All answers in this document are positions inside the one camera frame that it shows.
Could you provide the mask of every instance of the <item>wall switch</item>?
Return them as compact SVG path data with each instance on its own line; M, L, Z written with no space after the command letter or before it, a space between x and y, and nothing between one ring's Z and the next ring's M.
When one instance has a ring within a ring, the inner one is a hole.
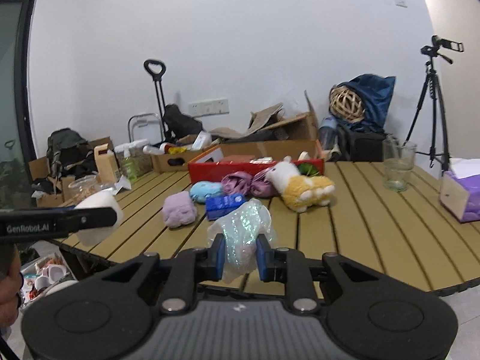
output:
M198 103L190 103L188 106L190 116L205 116L228 114L229 101L228 99L205 100Z
M397 7L408 8L407 0L394 0Z

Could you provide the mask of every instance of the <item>metal screw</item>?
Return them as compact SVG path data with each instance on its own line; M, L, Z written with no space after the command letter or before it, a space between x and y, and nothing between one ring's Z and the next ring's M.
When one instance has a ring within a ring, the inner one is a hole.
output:
M162 307L167 311L180 311L185 308L187 304L183 299L170 298L162 302Z
M300 311L311 311L317 307L317 302L309 298L300 298L294 301L293 306Z

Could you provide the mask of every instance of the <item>blue box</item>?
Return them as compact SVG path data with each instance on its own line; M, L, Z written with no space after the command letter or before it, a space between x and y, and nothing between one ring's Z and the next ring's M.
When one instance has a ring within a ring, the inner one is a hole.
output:
M215 196L207 198L205 201L205 210L207 212L207 219L214 221L229 214L230 212L239 208L246 202L245 196L241 193L234 193L233 195Z

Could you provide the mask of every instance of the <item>pink plush toy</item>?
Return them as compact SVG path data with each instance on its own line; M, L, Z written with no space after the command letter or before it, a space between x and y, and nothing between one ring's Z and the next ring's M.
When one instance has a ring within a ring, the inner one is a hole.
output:
M162 214L165 224L169 228L176 228L194 222L197 208L191 201L190 194L182 191L165 199Z

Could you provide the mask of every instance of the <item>yellow and white plush toy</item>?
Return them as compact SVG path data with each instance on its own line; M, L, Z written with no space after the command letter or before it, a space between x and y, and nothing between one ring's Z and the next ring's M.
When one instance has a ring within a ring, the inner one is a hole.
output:
M265 177L282 195L285 205L296 212L305 212L313 205L326 206L335 191L328 177L301 175L289 156L272 167Z

